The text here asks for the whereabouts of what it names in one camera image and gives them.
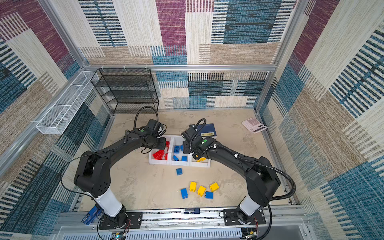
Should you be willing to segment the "yellow long lego brick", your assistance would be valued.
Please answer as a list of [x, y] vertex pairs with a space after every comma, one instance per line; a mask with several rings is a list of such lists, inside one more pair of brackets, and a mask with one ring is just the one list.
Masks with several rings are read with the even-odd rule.
[[200, 163], [200, 162], [203, 162], [205, 160], [206, 160], [206, 158], [202, 157], [202, 158], [198, 159], [197, 162]]

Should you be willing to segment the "blue small lego brick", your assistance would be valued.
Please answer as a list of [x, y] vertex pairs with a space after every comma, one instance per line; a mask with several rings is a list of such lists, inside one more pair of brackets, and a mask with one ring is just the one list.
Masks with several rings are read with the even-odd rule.
[[180, 176], [180, 175], [183, 174], [183, 170], [182, 170], [182, 168], [178, 168], [178, 169], [176, 169], [176, 171], [177, 171], [177, 175], [178, 175], [178, 176]]

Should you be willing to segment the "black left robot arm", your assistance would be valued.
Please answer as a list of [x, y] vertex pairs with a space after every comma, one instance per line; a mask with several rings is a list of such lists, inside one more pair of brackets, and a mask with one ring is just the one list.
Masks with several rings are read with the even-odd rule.
[[[149, 119], [145, 126], [138, 127], [139, 114], [143, 110], [152, 110], [155, 119]], [[112, 190], [112, 170], [115, 165], [138, 149], [143, 154], [152, 150], [167, 148], [164, 133], [166, 127], [161, 124], [158, 111], [152, 106], [140, 108], [134, 118], [132, 130], [126, 130], [123, 137], [112, 145], [97, 151], [86, 151], [78, 161], [74, 176], [74, 185], [79, 194], [90, 197], [103, 212], [102, 222], [108, 229], [125, 230], [129, 226], [129, 216], [124, 204]]]

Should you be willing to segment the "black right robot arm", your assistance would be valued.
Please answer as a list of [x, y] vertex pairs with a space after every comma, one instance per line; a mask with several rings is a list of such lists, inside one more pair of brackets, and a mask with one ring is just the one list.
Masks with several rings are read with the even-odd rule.
[[[288, 199], [294, 195], [297, 186], [286, 172], [275, 168], [265, 157], [253, 158], [240, 154], [212, 137], [202, 137], [199, 125], [206, 125], [206, 119], [200, 119], [196, 125], [190, 125], [181, 133], [184, 138], [183, 151], [193, 159], [204, 157], [232, 169], [241, 175], [247, 184], [247, 195], [237, 207], [237, 218], [243, 225], [254, 220], [254, 213], [269, 206], [270, 202]], [[291, 185], [291, 190], [281, 196], [275, 196], [281, 185], [281, 175]]]

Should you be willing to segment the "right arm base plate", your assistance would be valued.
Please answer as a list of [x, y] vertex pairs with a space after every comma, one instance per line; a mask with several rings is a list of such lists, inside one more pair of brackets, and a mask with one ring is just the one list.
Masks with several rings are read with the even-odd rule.
[[222, 213], [226, 226], [266, 224], [265, 214], [262, 210], [256, 210], [251, 216], [239, 208], [224, 209]]

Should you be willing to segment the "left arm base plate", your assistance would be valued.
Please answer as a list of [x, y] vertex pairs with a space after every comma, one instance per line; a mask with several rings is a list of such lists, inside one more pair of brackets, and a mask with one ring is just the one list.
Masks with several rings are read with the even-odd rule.
[[117, 230], [139, 229], [142, 224], [143, 212], [125, 212], [116, 217], [105, 215], [102, 217], [98, 230]]

